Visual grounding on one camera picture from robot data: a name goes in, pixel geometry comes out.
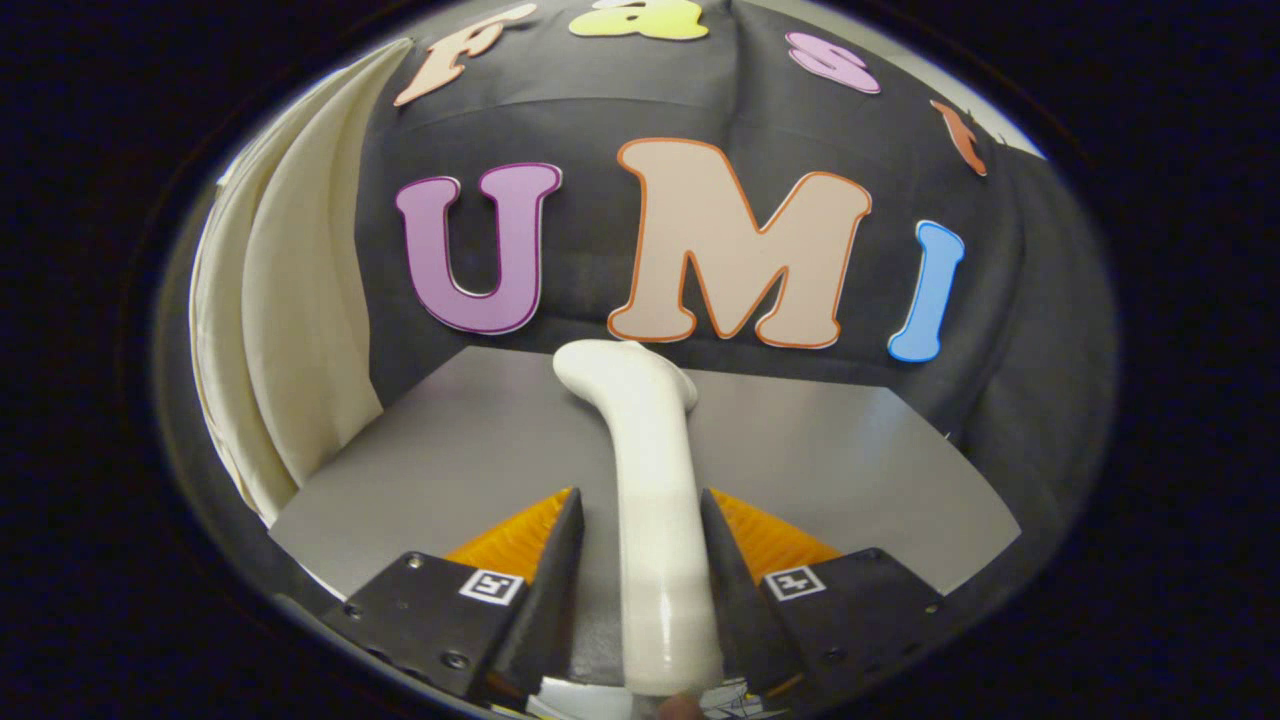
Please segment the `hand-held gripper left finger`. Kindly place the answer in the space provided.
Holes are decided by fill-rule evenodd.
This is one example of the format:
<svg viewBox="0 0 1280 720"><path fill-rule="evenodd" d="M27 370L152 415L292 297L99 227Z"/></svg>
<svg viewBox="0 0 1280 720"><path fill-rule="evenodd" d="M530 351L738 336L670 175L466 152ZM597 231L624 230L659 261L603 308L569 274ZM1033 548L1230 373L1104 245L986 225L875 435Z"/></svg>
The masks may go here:
<svg viewBox="0 0 1280 720"><path fill-rule="evenodd" d="M323 623L435 691L522 706L567 653L584 528L564 488L444 557L401 555Z"/></svg>

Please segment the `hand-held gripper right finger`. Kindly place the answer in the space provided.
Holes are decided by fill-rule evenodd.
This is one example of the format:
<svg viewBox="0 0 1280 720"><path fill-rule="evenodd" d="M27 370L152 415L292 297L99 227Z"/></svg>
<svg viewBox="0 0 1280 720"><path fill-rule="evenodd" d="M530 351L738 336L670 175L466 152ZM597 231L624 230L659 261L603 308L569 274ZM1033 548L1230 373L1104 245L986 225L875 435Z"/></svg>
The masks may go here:
<svg viewBox="0 0 1280 720"><path fill-rule="evenodd" d="M726 671L750 694L855 700L945 639L945 598L887 551L841 553L713 488L700 511Z"/></svg>

